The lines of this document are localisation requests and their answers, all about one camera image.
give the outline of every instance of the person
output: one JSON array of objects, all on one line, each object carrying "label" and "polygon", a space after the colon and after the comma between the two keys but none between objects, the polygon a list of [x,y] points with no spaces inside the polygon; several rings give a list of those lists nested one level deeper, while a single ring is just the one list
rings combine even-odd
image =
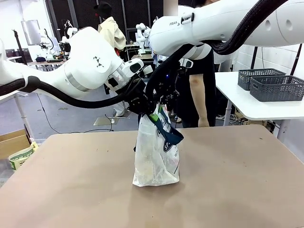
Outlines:
[{"label": "person", "polygon": [[[216,1],[194,0],[193,6],[202,7]],[[215,126],[217,100],[213,50],[205,58],[192,61],[193,67],[177,83],[180,93],[178,117],[184,128]]]},{"label": "person", "polygon": [[[95,15],[102,18],[102,23],[98,25],[98,32],[103,35],[104,39],[114,48],[116,54],[119,53],[126,46],[126,38],[122,31],[118,28],[118,25],[112,17],[112,6],[104,1],[101,1],[99,5],[94,6]],[[111,97],[117,96],[117,93],[110,90]],[[115,116],[123,116],[126,108],[125,102],[120,102],[113,105],[116,111]]]}]

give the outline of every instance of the white wall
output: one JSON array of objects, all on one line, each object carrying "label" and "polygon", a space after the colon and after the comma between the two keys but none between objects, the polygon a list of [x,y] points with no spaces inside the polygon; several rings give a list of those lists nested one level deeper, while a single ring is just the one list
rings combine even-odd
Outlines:
[{"label": "white wall", "polygon": [[44,0],[0,0],[0,38],[5,49],[18,49],[12,29],[18,32],[22,48],[28,48],[32,59],[37,55],[45,55],[39,46],[28,46],[22,29],[22,20],[38,20],[40,29],[46,29],[50,37],[53,31],[50,27],[48,13]]},{"label": "white wall", "polygon": [[[263,57],[265,68],[275,68],[290,74],[299,45],[277,48],[264,47],[263,56],[261,49],[261,47],[258,48],[255,68],[263,68]],[[239,50],[234,70],[250,69],[253,52],[253,46],[242,46]],[[304,79],[304,47],[302,48],[294,76]],[[304,119],[291,121],[289,131],[287,132],[286,139],[283,143],[288,149],[296,154],[298,158],[304,161]]]}]

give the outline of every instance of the black shirt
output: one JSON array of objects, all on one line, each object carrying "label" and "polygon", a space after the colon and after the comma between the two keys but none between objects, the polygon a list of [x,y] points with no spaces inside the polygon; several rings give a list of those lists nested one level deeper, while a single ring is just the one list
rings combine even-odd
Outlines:
[{"label": "black shirt", "polygon": [[176,83],[176,88],[180,93],[177,101],[177,115],[183,122],[191,123],[191,127],[198,127],[199,114],[193,102],[189,77],[203,74],[207,119],[210,126],[215,126],[217,100],[213,50],[205,58],[192,61],[193,67],[187,70],[185,76],[179,77]]}]

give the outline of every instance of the cardboard box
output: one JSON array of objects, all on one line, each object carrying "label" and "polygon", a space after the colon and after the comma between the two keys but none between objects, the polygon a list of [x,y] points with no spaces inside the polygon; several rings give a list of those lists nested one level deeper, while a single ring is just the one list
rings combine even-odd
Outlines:
[{"label": "cardboard box", "polygon": [[30,146],[26,131],[20,130],[0,135],[0,159],[6,159],[12,154]]}]

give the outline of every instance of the beige jacket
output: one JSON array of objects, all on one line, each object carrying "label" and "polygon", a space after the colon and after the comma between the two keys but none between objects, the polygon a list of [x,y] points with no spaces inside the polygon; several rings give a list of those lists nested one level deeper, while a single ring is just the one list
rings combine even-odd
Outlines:
[{"label": "beige jacket", "polygon": [[103,35],[109,44],[118,49],[123,50],[126,45],[126,39],[122,31],[118,28],[113,17],[109,17],[103,23],[98,25],[98,32]]}]

